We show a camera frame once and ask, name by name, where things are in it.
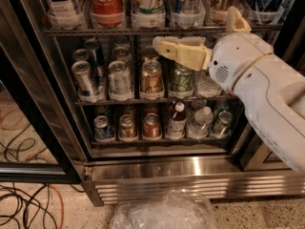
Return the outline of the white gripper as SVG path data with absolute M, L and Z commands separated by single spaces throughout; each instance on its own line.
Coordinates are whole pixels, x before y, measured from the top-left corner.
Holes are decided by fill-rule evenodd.
M 199 36 L 156 36 L 152 46 L 160 55 L 197 72 L 207 70 L 211 62 L 211 79 L 228 92 L 252 63 L 274 52 L 274 48 L 258 35 L 247 33 L 251 30 L 242 13 L 231 6 L 226 18 L 228 35 L 221 37 L 213 50 L 205 46 L 206 38 Z

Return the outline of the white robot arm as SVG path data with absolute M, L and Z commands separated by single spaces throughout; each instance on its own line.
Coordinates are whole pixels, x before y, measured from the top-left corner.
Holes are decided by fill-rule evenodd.
M 172 36 L 156 36 L 152 46 L 184 67 L 207 70 L 222 90 L 242 101 L 263 142 L 290 168 L 305 171 L 305 77 L 252 33 L 237 8 L 229 8 L 226 33 L 212 49 Z

